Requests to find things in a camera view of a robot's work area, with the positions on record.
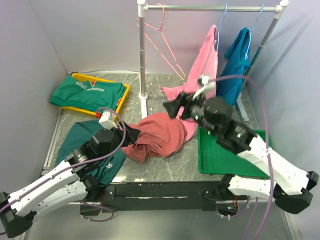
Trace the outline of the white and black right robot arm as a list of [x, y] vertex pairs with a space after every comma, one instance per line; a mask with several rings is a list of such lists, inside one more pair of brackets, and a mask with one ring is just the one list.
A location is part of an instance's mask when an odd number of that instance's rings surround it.
[[291, 164], [284, 157], [267, 147], [262, 139], [247, 125], [232, 119], [232, 108], [222, 97], [206, 99], [199, 95], [181, 92], [173, 101], [163, 104], [170, 118], [175, 118], [183, 108], [181, 119], [192, 119], [216, 143], [228, 152], [251, 163], [269, 180], [245, 178], [225, 174], [216, 190], [223, 199], [235, 196], [251, 196], [269, 199], [285, 212], [299, 214], [308, 208], [313, 199], [311, 189], [319, 180], [315, 171], [304, 171]]

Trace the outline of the salmon red t shirt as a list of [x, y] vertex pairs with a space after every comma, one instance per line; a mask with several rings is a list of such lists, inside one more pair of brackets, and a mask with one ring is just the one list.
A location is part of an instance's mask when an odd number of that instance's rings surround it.
[[121, 150], [128, 158], [141, 163], [148, 157], [169, 157], [187, 141], [187, 130], [183, 123], [163, 112], [149, 115], [129, 126], [139, 130], [140, 134], [134, 144]]

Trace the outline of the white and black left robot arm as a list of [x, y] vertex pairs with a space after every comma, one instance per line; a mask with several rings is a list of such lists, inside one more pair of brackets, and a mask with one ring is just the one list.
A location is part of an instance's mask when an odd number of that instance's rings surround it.
[[140, 133], [124, 122], [102, 128], [41, 178], [18, 191], [1, 192], [4, 235], [15, 238], [38, 218], [69, 203], [96, 200], [123, 166], [122, 148], [135, 144]]

